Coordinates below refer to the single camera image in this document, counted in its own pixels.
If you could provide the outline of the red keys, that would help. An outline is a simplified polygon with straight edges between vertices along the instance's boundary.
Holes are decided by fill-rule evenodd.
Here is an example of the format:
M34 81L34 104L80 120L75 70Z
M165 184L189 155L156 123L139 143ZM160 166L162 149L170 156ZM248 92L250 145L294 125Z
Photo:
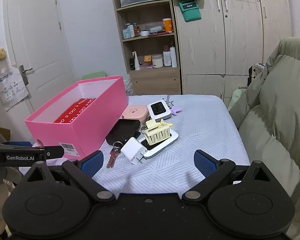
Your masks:
M115 161L116 161L117 157L120 155L122 147L123 147L123 143L120 141L116 141L113 143L113 148L110 151L110 158L107 163L107 168L114 167Z

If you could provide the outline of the pink cardboard box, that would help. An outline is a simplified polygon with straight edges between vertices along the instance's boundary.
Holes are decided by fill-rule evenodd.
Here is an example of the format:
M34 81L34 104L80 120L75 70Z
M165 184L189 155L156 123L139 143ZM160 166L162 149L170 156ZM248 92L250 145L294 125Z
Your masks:
M81 98L95 98L72 123L54 121ZM42 105L26 120L33 139L43 146L62 146L66 158L83 159L98 150L128 105L121 76L77 81Z

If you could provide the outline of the white charger plug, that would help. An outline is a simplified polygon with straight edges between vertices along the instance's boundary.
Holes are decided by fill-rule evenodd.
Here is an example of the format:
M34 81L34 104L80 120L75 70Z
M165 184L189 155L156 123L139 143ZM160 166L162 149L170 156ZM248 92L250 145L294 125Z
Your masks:
M134 165L144 157L147 151L147 148L134 137L131 137L121 148L121 153Z

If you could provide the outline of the black pouch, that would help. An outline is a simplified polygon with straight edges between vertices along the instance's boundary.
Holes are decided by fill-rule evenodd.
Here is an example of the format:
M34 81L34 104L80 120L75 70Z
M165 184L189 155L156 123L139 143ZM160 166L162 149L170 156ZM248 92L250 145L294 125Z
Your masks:
M120 142L124 145L130 138L138 139L141 132L139 120L119 119L106 136L108 145L116 145Z

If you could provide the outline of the white black power bank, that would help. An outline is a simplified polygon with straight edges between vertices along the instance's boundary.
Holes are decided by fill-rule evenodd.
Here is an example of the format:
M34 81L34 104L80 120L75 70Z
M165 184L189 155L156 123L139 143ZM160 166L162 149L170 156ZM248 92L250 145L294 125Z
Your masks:
M179 134L174 130L170 129L170 137L164 141L156 143L154 145L149 145L146 138L142 135L138 138L138 142L140 142L145 148L147 148L147 152L143 155L145 159L151 159L162 152L164 149L169 147L179 138Z

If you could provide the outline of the purple starfish keychain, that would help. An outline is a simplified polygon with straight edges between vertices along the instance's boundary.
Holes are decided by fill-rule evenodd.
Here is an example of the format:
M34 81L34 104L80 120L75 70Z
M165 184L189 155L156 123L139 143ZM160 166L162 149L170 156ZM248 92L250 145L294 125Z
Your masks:
M175 107L173 101L166 101L167 106L169 107L173 116L177 116L178 113L182 112L181 108Z

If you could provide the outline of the pink round case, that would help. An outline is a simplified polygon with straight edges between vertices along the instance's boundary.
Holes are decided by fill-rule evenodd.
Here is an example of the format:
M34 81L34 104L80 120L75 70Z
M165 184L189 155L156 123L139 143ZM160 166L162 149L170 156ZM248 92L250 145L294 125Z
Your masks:
M121 117L129 120L145 121L148 118L149 112L146 106L142 105L129 105L122 112Z

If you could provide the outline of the white black wifi router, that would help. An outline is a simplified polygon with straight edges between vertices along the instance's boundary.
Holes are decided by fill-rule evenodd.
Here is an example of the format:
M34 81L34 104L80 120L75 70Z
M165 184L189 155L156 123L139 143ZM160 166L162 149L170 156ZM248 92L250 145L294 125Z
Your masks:
M147 109L151 119L155 120L156 122L160 121L161 119L169 119L172 116L172 112L164 100L159 100L148 104Z

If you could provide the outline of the red patterned paper liner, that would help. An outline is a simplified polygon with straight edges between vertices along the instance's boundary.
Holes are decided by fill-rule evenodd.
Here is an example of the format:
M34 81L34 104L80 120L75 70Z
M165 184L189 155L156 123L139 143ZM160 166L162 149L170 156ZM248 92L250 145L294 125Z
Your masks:
M60 124L72 123L95 100L96 100L95 98L81 98L77 100L67 110L65 110L54 121L54 123L60 123Z

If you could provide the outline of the wooden shelf unit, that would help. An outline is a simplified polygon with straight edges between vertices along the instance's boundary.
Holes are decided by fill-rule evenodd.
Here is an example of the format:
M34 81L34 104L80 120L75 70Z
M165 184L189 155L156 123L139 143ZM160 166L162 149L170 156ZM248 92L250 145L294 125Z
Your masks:
M181 94L178 35L172 0L157 0L121 7L113 0L127 74L136 95ZM173 32L164 31L163 18L171 18ZM171 66L175 46L178 66ZM153 68L152 55L162 54L164 66Z

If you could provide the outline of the white bottle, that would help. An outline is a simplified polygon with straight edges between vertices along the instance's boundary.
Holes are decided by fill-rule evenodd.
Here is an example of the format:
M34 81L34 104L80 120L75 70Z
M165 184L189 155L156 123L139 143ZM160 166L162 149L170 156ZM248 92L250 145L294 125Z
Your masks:
M170 47L170 56L171 56L171 66L173 68L176 68L178 66L178 63L177 63L177 53L176 53L175 46Z

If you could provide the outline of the white jar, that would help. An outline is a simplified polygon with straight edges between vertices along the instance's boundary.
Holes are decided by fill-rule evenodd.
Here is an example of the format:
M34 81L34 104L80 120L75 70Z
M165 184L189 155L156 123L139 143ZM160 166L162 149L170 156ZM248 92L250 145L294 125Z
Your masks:
M164 66L162 54L152 55L153 68L162 68Z

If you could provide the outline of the light wood wardrobe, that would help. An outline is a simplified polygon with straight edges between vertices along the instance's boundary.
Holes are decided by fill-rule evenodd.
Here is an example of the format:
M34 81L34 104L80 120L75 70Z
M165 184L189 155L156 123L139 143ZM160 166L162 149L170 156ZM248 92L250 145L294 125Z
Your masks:
M216 95L224 102L247 86L249 68L265 63L292 34L288 0L189 0L201 18L186 22L173 0L184 94Z

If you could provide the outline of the orange cup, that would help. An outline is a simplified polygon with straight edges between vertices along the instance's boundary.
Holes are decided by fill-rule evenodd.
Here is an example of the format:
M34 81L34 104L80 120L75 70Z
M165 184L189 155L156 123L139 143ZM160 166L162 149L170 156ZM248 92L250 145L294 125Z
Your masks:
M171 18L163 18L162 19L163 25L164 25L164 31L167 33L173 32L173 24Z

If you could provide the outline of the teal hanging pouch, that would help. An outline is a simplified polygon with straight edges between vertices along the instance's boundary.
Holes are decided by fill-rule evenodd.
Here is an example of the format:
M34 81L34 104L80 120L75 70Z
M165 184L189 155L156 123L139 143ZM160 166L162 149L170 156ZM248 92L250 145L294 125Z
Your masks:
M201 20L202 16L196 0L179 1L179 8L185 22Z

